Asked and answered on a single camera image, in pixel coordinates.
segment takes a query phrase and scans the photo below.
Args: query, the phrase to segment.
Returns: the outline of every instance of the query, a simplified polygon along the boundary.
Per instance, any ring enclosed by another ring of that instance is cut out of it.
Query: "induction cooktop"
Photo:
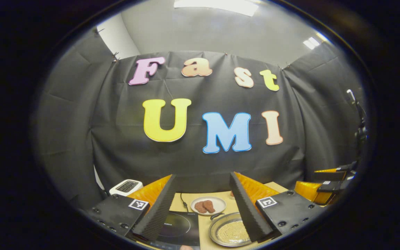
[[[157,240],[149,245],[165,250],[199,250],[198,214],[170,211]]]

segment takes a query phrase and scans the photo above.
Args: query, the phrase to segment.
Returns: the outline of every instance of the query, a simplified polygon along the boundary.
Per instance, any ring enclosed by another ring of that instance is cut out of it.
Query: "black cable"
[[[187,206],[186,202],[184,202],[183,198],[181,197],[181,193],[180,193],[180,199],[181,199],[181,201],[183,202],[183,206],[186,207],[186,212],[189,212],[189,210],[188,210],[188,208],[187,208],[188,206]]]

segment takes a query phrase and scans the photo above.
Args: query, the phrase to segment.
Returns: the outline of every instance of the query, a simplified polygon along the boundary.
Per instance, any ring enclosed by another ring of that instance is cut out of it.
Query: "table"
[[[286,188],[284,188],[281,185],[278,185],[274,182],[270,182],[265,185],[276,190],[279,193],[287,191]],[[230,214],[232,212],[234,213],[234,212],[239,211],[239,209],[237,207],[237,203],[235,202],[235,200],[231,199],[231,197],[230,197],[230,191],[225,191],[225,192],[217,192],[217,193],[183,193],[182,197],[183,197],[184,202],[186,202],[188,205],[189,212],[193,212],[191,209],[191,202],[193,200],[203,197],[203,196],[215,196],[215,197],[223,199],[226,202],[226,208],[223,211],[223,213],[225,213],[225,215]],[[186,212],[186,208],[183,206],[183,203],[180,199],[180,193],[175,194],[173,202],[171,204],[171,208],[169,210],[177,211],[177,212]],[[210,218],[211,218],[211,216],[199,215],[200,248],[202,250],[203,249],[205,249],[205,250],[209,250],[209,249],[212,249],[212,250],[214,250],[214,249],[246,250],[246,249],[254,248],[257,245],[261,245],[261,244],[265,243],[265,242],[262,242],[262,243],[253,242],[253,243],[251,243],[249,245],[245,245],[243,247],[224,247],[224,246],[218,245],[215,242],[213,242],[209,237],[209,226],[212,223],[212,220]],[[138,242],[138,243],[145,245],[152,249],[158,249],[158,248],[151,247],[150,245],[146,245],[141,242]]]

